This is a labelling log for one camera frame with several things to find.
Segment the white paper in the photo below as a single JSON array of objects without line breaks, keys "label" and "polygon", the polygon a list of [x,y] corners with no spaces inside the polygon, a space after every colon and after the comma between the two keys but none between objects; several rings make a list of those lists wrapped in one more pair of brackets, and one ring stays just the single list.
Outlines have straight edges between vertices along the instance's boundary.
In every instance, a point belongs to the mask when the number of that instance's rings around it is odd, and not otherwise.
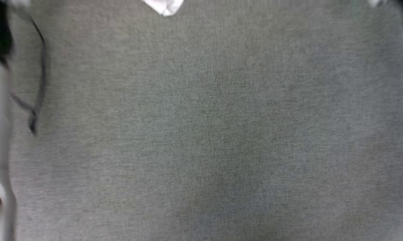
[{"label": "white paper", "polygon": [[143,0],[157,13],[168,17],[174,15],[183,3],[183,0]]}]

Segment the wire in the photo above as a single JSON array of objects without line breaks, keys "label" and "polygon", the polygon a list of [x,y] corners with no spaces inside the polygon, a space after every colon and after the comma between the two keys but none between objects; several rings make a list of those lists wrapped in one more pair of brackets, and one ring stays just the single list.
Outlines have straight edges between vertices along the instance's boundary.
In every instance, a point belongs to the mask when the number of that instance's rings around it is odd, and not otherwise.
[{"label": "wire", "polygon": [[41,65],[41,78],[39,80],[38,94],[36,95],[35,104],[33,106],[22,101],[13,93],[11,93],[11,97],[21,108],[30,112],[29,129],[32,134],[35,135],[37,133],[38,116],[44,102],[45,90],[47,86],[47,43],[35,20],[30,17],[30,15],[28,16],[28,18],[35,28],[36,32],[38,33],[39,37],[41,38],[41,58],[39,60]]}]

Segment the floor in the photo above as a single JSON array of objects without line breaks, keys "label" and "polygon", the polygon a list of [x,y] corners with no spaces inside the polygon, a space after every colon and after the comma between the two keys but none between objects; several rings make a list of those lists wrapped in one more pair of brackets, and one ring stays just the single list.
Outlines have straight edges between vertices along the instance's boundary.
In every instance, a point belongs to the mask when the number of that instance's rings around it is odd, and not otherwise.
[{"label": "floor", "polygon": [[[403,15],[362,0],[34,0],[17,240],[403,241]],[[35,30],[13,18],[33,100]]]}]

